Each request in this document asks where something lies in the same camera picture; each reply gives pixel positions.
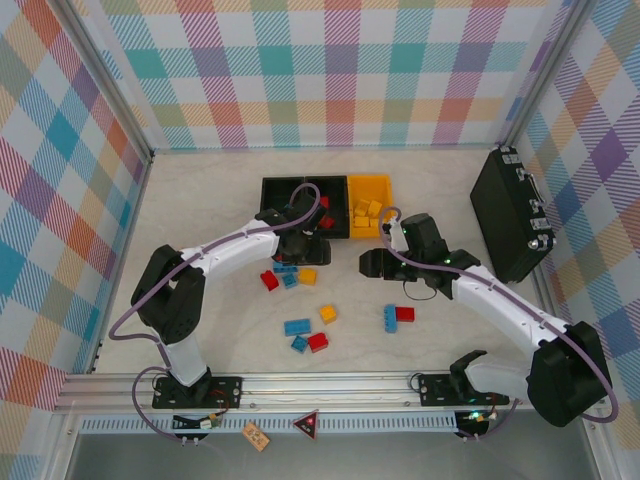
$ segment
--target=wooden tag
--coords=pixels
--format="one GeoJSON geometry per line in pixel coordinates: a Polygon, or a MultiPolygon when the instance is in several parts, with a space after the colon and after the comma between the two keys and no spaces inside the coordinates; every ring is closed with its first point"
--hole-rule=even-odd
{"type": "Polygon", "coordinates": [[[269,444],[269,438],[262,433],[255,424],[249,422],[242,430],[242,434],[251,442],[251,445],[256,447],[256,450],[261,452],[269,444]]]}

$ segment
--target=yellow tray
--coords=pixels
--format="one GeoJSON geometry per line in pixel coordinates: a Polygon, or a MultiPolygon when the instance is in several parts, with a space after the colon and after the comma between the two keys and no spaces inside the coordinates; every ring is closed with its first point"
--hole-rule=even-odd
{"type": "MultiPolygon", "coordinates": [[[[375,238],[378,237],[376,227],[354,226],[353,211],[360,200],[376,200],[382,204],[382,208],[393,205],[391,195],[391,179],[389,175],[348,175],[347,186],[349,189],[349,226],[351,238],[375,238]]],[[[389,221],[391,213],[385,215],[385,222],[389,221]]]]}

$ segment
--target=black mounting plate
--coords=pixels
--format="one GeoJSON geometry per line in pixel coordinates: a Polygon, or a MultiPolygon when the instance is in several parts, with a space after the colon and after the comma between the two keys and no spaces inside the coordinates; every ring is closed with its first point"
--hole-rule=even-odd
{"type": "MultiPolygon", "coordinates": [[[[229,409],[240,408],[242,396],[242,377],[211,377],[208,391],[221,390],[229,401],[229,409]]],[[[204,400],[196,404],[193,399],[184,395],[178,382],[169,375],[158,377],[155,383],[155,395],[151,403],[155,409],[174,408],[206,408],[211,410],[223,410],[226,408],[220,395],[205,396],[204,400]]]]}
{"type": "MultiPolygon", "coordinates": [[[[420,391],[420,405],[423,407],[459,407],[469,406],[491,406],[494,397],[490,393],[473,392],[460,398],[449,382],[449,374],[423,374],[418,375],[418,390],[420,391]]],[[[495,395],[496,405],[509,405],[509,397],[505,395],[495,395]]]]}

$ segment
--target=plaid fabric backdrop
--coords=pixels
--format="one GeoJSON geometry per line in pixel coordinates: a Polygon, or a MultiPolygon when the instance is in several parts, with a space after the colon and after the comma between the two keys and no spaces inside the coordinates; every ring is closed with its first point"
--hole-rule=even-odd
{"type": "Polygon", "coordinates": [[[555,39],[562,3],[76,6],[154,145],[197,149],[492,144],[555,39]]]}
{"type": "Polygon", "coordinates": [[[519,144],[552,199],[562,315],[594,324],[640,471],[640,2],[601,0],[519,144]]]}
{"type": "Polygon", "coordinates": [[[45,0],[0,12],[0,479],[26,479],[90,353],[143,163],[45,0]]]}

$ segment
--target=robotic arm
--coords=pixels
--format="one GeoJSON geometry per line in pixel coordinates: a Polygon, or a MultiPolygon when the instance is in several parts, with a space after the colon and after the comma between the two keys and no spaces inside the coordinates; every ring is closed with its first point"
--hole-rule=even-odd
{"type": "Polygon", "coordinates": [[[451,366],[450,381],[461,397],[474,392],[494,392],[529,399],[540,415],[555,426],[565,426],[605,395],[591,368],[545,325],[555,327],[579,345],[609,381],[600,339],[590,325],[569,325],[522,298],[520,306],[496,291],[506,289],[480,261],[464,250],[449,251],[435,221],[418,214],[384,226],[391,247],[416,262],[454,267],[473,275],[423,270],[401,262],[387,249],[374,249],[360,257],[360,273],[385,280],[423,279],[450,300],[475,310],[505,333],[524,353],[525,360],[511,362],[482,350],[465,355],[451,366]],[[522,306],[537,312],[538,323],[522,306]]]}
{"type": "Polygon", "coordinates": [[[181,404],[199,406],[211,391],[211,371],[205,364],[195,338],[205,291],[209,285],[245,265],[273,257],[285,264],[327,265],[331,262],[329,242],[315,231],[326,213],[318,205],[310,218],[294,228],[268,231],[305,215],[314,198],[303,193],[281,214],[273,209],[258,213],[253,220],[236,230],[239,238],[207,248],[218,240],[195,248],[176,251],[169,245],[158,248],[131,298],[134,305],[174,267],[194,256],[200,257],[183,269],[173,282],[163,286],[140,309],[142,322],[157,333],[171,365],[171,391],[177,391],[181,404]],[[247,233],[256,229],[265,231],[247,233]]]}

